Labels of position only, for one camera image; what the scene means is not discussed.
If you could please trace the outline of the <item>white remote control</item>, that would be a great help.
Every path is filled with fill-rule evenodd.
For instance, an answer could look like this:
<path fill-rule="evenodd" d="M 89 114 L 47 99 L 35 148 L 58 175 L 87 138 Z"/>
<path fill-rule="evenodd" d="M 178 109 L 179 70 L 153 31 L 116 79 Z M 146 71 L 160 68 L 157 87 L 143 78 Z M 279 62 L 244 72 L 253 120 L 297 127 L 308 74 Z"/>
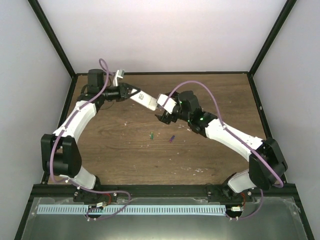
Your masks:
<path fill-rule="evenodd" d="M 157 99 L 145 93 L 144 91 L 137 91 L 136 89 L 133 89 L 131 91 L 131 94 L 132 96 L 130 97 L 130 99 L 140 104 L 141 106 L 151 111 L 155 111 L 158 108 Z"/>

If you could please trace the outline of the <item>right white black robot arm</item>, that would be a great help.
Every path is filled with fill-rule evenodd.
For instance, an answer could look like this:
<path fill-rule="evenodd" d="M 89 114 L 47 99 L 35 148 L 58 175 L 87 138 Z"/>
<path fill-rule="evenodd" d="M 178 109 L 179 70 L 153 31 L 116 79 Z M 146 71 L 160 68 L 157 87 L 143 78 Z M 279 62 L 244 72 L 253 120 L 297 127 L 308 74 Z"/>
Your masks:
<path fill-rule="evenodd" d="M 288 165 L 275 139 L 261 139 L 225 124 L 218 116 L 203 110 L 191 90 L 160 94 L 156 103 L 164 109 L 157 116 L 159 121 L 168 125 L 185 121 L 192 132 L 225 145 L 248 162 L 247 170 L 236 172 L 223 182 L 221 191 L 225 200 L 232 202 L 248 189 L 267 191 L 272 186 L 284 185 L 281 176 Z"/>

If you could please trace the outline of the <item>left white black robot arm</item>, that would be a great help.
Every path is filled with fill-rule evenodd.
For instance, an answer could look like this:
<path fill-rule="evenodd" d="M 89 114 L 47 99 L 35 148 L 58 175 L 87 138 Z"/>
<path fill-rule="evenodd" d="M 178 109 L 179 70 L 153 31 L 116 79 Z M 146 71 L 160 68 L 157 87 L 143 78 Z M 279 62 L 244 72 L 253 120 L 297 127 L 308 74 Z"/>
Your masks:
<path fill-rule="evenodd" d="M 113 80 L 102 69 L 91 69 L 87 84 L 81 89 L 75 107 L 63 124 L 52 134 L 44 134 L 40 140 L 42 168 L 51 178 L 61 177 L 79 189 L 89 201 L 97 202 L 102 196 L 99 179 L 82 165 L 78 140 L 89 121 L 98 113 L 104 102 L 122 102 L 141 90 L 119 82 L 124 70 L 113 73 Z"/>

